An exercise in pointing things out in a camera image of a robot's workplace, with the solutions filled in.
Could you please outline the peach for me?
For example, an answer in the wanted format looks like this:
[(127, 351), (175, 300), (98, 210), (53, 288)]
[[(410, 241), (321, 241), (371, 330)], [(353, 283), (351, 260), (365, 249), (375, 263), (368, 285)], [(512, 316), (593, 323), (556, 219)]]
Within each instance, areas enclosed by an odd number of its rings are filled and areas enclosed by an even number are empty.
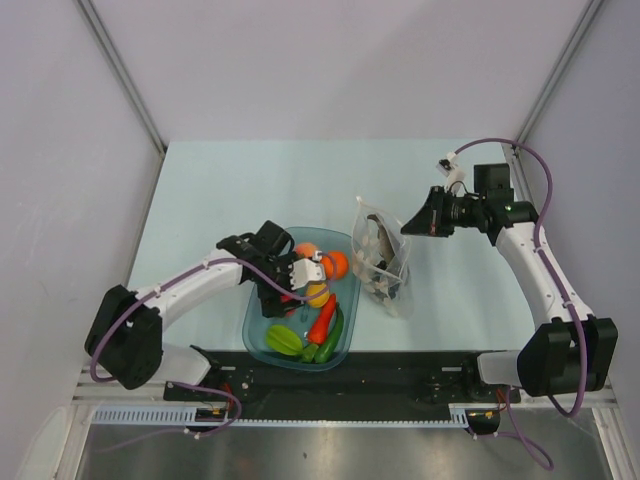
[(318, 247), (313, 243), (303, 242), (297, 244), (294, 251), (301, 258), (312, 258), (318, 251)]

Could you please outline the red apple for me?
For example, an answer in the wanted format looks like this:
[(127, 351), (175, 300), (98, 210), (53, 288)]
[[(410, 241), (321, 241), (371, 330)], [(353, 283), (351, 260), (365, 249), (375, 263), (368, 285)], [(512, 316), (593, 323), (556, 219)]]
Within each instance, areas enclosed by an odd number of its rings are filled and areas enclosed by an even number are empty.
[(281, 306), (283, 309), (283, 316), (289, 317), (295, 313), (295, 311), (299, 307), (299, 302), (290, 296), (282, 295)]

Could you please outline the orange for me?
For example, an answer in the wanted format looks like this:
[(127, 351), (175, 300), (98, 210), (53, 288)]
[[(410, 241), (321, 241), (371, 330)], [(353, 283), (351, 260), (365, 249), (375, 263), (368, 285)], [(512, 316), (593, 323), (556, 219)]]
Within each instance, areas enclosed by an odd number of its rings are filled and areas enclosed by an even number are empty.
[(346, 276), (349, 272), (349, 260), (345, 253), (341, 251), (329, 251), (323, 255), (321, 260), (326, 278), (336, 281)]

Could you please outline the green star fruit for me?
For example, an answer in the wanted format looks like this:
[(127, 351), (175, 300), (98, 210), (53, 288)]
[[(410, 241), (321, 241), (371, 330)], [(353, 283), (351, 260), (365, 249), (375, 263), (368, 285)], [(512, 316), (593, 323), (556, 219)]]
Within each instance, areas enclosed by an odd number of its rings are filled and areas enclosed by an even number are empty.
[(265, 335), (266, 345), (285, 356), (298, 357), (304, 350), (301, 337), (285, 325), (272, 325)]

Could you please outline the clear zip top bag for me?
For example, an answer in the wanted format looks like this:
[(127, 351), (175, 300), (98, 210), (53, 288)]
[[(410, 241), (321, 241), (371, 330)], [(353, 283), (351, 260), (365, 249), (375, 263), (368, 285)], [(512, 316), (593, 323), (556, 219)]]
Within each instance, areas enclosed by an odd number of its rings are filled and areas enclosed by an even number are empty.
[(389, 212), (356, 197), (351, 233), (351, 268), (370, 299), (394, 318), (414, 310), (409, 256), (411, 240)]

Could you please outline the grey toy fish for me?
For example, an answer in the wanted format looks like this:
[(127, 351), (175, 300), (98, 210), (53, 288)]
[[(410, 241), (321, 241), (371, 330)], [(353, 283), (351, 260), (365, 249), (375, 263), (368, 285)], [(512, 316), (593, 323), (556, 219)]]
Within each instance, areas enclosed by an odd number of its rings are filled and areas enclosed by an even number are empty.
[(374, 265), (377, 271), (403, 280), (407, 264), (407, 255), (399, 240), (393, 236), (382, 219), (377, 214), (368, 214), (368, 221), (373, 221), (377, 227), (377, 250), (380, 260)]

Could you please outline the dark grape bunch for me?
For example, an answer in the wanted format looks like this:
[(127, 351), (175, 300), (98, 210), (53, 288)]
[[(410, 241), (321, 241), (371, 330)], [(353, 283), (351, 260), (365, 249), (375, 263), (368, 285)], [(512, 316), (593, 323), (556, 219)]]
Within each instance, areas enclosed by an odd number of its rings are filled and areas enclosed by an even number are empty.
[(378, 301), (396, 301), (399, 298), (401, 282), (395, 276), (375, 273), (367, 283), (367, 291)]

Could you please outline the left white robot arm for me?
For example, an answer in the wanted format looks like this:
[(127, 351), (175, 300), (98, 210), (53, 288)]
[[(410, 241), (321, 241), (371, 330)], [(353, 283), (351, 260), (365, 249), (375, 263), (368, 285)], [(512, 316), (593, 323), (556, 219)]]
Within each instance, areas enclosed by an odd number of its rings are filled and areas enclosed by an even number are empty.
[(165, 343), (164, 332), (212, 296), (247, 281), (256, 285), (264, 315), (282, 317), (301, 305), (299, 289), (323, 277), (322, 268), (296, 253), (293, 237), (271, 221), (255, 233), (226, 237), (165, 282), (109, 289), (85, 341), (89, 374), (96, 383), (116, 381), (127, 390), (151, 380), (185, 384), (197, 398), (210, 399), (221, 387), (212, 360), (197, 347)]

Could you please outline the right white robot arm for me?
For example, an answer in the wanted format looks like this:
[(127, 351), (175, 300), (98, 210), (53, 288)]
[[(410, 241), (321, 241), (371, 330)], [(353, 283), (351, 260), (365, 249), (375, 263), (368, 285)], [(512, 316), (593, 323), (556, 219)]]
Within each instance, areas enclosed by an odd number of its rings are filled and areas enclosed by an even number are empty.
[(446, 178), (431, 187), (421, 209), (401, 229), (409, 236), (446, 238), (457, 228), (475, 228), (509, 264), (531, 311), (536, 330), (519, 351), (482, 353), (461, 376), (463, 393), (484, 401), (497, 385), (531, 397), (580, 396), (604, 387), (618, 339), (610, 318), (598, 318), (562, 272), (539, 225), (534, 205), (519, 201), (506, 163), (477, 165), (474, 189), (460, 194), (464, 174), (443, 159)]

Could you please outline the blue transparent plastic bin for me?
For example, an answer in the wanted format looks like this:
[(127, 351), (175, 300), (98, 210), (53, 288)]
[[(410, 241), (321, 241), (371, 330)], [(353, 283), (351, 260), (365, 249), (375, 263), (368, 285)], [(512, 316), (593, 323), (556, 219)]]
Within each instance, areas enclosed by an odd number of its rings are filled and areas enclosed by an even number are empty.
[[(309, 242), (323, 252), (340, 251), (344, 254), (351, 252), (351, 237), (345, 233), (316, 228), (289, 227), (287, 231), (294, 241)], [(349, 352), (356, 313), (360, 296), (360, 281), (351, 273), (332, 284), (330, 291), (337, 296), (337, 302), (343, 312), (343, 330), (334, 350), (322, 363), (314, 361), (304, 362), (300, 356), (283, 355), (269, 347), (266, 342), (268, 329), (273, 325), (284, 325), (307, 345), (306, 336), (320, 311), (308, 305), (298, 308), (294, 314), (283, 318), (267, 318), (262, 315), (261, 303), (257, 290), (253, 289), (249, 297), (242, 329), (244, 346), (257, 360), (277, 367), (309, 372), (320, 372), (337, 366)]]

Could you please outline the red chili pepper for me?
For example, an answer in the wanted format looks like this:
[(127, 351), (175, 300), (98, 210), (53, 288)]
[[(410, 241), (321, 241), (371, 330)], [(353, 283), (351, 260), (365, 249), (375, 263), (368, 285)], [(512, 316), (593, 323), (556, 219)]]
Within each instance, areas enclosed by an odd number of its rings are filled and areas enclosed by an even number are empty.
[(323, 305), (313, 326), (307, 333), (307, 340), (316, 345), (321, 345), (328, 337), (329, 326), (337, 305), (337, 297), (331, 294)]

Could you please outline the green cucumber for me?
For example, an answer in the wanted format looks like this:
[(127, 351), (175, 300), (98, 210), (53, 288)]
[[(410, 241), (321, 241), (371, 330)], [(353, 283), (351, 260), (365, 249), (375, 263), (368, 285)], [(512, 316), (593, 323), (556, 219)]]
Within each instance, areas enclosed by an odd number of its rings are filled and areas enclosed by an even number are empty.
[(335, 322), (332, 330), (314, 355), (314, 362), (316, 364), (324, 364), (329, 361), (342, 335), (344, 329), (344, 314), (340, 306), (336, 307), (335, 314)]

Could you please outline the aluminium frame post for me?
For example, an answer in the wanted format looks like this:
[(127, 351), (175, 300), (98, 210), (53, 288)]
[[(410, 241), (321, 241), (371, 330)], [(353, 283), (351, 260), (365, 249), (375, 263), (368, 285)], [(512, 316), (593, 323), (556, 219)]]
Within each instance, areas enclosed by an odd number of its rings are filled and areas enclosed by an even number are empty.
[(549, 106), (556, 90), (568, 73), (582, 45), (588, 38), (596, 20), (607, 5), (608, 1), (606, 0), (589, 0), (586, 2), (518, 130), (517, 141), (525, 142), (530, 137)]
[(168, 150), (167, 143), (162, 139), (160, 130), (95, 2), (91, 0), (74, 0), (73, 4), (85, 22), (97, 48), (146, 137), (160, 158), (163, 159)]

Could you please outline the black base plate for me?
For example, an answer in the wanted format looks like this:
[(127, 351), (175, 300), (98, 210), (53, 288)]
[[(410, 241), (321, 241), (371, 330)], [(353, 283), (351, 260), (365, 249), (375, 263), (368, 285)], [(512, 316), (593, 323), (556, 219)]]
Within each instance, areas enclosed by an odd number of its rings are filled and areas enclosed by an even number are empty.
[(480, 380), (470, 351), (351, 352), (322, 372), (269, 365), (247, 352), (209, 355), (204, 386), (229, 387), (245, 420), (442, 420), (452, 404), (494, 407), (507, 392)]

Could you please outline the aluminium rail left side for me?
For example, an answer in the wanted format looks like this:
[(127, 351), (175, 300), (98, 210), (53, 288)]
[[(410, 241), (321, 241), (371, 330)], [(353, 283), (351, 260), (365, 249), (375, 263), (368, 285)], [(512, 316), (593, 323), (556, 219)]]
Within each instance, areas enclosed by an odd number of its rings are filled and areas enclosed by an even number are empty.
[(85, 366), (80, 372), (76, 388), (72, 396), (74, 404), (102, 405), (147, 405), (163, 401), (165, 383), (151, 381), (133, 390), (125, 389), (117, 381), (106, 383), (95, 382)]

